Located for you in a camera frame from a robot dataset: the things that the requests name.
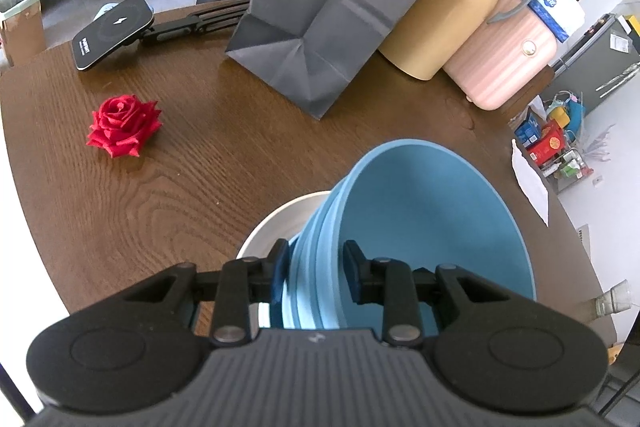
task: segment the tiled floor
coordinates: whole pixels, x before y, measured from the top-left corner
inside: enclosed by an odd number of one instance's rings
[[[123,0],[42,0],[43,24],[48,46],[57,46],[70,40],[91,22],[104,4],[120,1]],[[154,12],[192,6],[196,2],[146,1]],[[66,314],[24,219],[0,120],[0,362],[34,409],[41,406],[26,372],[24,361],[27,349],[40,331]],[[0,425],[21,425],[1,395]]]

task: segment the brown tabletop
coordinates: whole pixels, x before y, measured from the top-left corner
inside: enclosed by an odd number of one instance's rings
[[[20,202],[70,312],[181,261],[219,269],[274,208],[331,188],[364,153],[401,137],[450,148],[494,185],[524,236],[543,304],[575,316],[602,292],[558,198],[549,195],[547,228],[520,190],[504,118],[470,105],[445,74],[419,82],[375,54],[316,121],[226,58],[229,36],[134,44],[84,73],[66,43],[2,74]],[[140,158],[112,160],[85,137],[91,111],[123,93],[159,100],[164,125]],[[615,341],[610,317],[592,327]]]

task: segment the sticker on refrigerator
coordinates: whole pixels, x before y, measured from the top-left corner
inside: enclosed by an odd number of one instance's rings
[[[629,52],[629,41],[624,37],[619,37],[617,35],[614,35],[613,33],[610,35],[609,45],[612,50],[616,50],[617,52]]]

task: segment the gray refrigerator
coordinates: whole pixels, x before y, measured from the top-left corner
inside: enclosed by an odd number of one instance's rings
[[[571,91],[582,95],[582,105],[589,113],[635,77],[640,55],[616,16],[607,14],[552,67],[556,76],[542,92],[542,99]]]

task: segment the pink container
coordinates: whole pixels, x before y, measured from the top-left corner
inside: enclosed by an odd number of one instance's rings
[[[488,19],[520,1],[498,0]],[[557,50],[556,36],[527,7],[506,20],[483,22],[443,69],[471,102],[494,110],[536,76]]]

